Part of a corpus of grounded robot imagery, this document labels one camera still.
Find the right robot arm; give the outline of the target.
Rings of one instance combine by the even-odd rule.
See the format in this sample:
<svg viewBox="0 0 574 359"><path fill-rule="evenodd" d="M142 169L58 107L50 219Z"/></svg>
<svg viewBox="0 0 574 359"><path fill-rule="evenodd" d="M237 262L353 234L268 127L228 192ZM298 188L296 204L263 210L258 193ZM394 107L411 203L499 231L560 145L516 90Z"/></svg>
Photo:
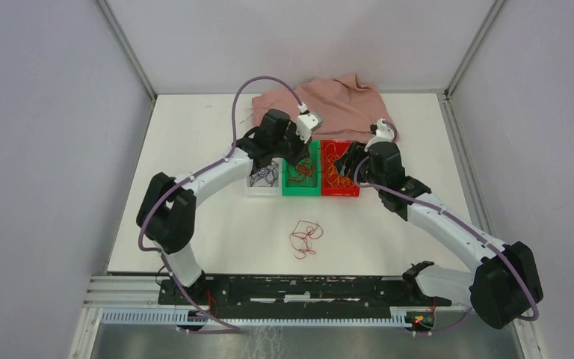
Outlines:
<svg viewBox="0 0 574 359"><path fill-rule="evenodd" d="M539 319L543 289L533 251L464 221L427 185L406 175L396 144L354 141L334 166L359 187L375 189L386 209L432 235L466 266L464 271L431 262L413 266L407 271L410 279L401 286L407 303L444 298L474 310L495 329L515 319Z"/></svg>

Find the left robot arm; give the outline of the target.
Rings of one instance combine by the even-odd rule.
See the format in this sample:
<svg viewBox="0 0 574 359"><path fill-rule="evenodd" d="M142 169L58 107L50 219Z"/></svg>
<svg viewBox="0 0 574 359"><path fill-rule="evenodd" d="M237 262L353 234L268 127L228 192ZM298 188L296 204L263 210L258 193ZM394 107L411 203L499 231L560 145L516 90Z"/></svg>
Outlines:
<svg viewBox="0 0 574 359"><path fill-rule="evenodd" d="M188 304L200 302L206 292L190 241L194 235L197 208L213 194L233 182L245 179L278 158L296 165L309 156L312 134L322 124L311 112L295 120L283 111L271 109L259 126L235 140L230 151L206 167L180 177L156 174L150 181L136 223L138 246L153 241L152 251L161 255L175 277L176 293Z"/></svg>

